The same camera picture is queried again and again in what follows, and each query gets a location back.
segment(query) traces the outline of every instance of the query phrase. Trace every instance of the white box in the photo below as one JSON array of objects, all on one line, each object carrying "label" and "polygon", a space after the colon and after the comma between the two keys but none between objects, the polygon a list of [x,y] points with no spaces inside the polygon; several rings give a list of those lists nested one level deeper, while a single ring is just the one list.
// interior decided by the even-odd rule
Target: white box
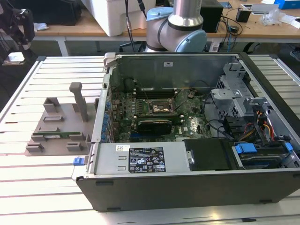
[{"label": "white box", "polygon": [[[108,36],[127,31],[124,0],[81,0]],[[156,0],[143,0],[146,13],[155,7]],[[128,15],[132,29],[145,29],[146,19],[137,0],[128,1]]]}]

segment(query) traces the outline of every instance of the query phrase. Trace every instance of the gray 3d-printed part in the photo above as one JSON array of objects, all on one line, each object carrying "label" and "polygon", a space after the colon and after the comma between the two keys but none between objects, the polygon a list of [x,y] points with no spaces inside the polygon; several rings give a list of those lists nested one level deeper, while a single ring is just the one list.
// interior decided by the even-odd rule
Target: gray 3d-printed part
[{"label": "gray 3d-printed part", "polygon": [[83,122],[81,114],[74,111],[73,104],[61,104],[55,110],[56,112],[51,113],[44,111],[34,131],[35,135],[31,136],[26,147],[25,155],[87,155],[96,117],[94,103],[87,104],[87,122]]},{"label": "gray 3d-printed part", "polygon": [[74,94],[75,102],[77,103],[83,122],[87,122],[89,117],[88,117],[85,99],[81,94],[82,88],[83,85],[80,82],[72,82],[69,87],[70,92]]}]

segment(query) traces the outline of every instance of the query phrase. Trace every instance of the blue tab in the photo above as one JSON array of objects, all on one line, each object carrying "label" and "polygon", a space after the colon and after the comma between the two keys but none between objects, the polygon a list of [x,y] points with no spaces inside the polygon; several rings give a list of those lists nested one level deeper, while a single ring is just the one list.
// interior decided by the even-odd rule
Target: blue tab
[{"label": "blue tab", "polygon": [[293,147],[292,147],[292,145],[290,144],[290,143],[285,143],[285,147],[286,147],[286,149],[291,153],[292,151],[293,151]]},{"label": "blue tab", "polygon": [[235,146],[236,151],[240,153],[257,153],[257,150],[252,143],[240,143]]},{"label": "blue tab", "polygon": [[84,165],[84,158],[77,157],[73,161],[73,165]]},{"label": "blue tab", "polygon": [[238,154],[241,154],[243,152],[242,149],[240,149],[239,146],[235,146],[235,149],[238,152]]}]

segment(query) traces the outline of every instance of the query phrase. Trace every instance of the blue box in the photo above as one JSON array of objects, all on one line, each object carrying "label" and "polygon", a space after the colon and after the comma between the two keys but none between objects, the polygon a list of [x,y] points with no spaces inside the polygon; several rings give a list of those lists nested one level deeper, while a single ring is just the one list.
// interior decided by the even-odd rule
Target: blue box
[{"label": "blue box", "polygon": [[275,0],[274,4],[279,4],[280,9],[300,8],[300,0]]}]

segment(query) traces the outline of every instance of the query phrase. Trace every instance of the power supply label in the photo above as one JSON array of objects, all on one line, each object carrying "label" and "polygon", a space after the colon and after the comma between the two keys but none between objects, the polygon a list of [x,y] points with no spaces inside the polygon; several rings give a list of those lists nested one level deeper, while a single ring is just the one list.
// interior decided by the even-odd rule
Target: power supply label
[{"label": "power supply label", "polygon": [[129,149],[129,172],[155,173],[165,172],[163,148]]}]

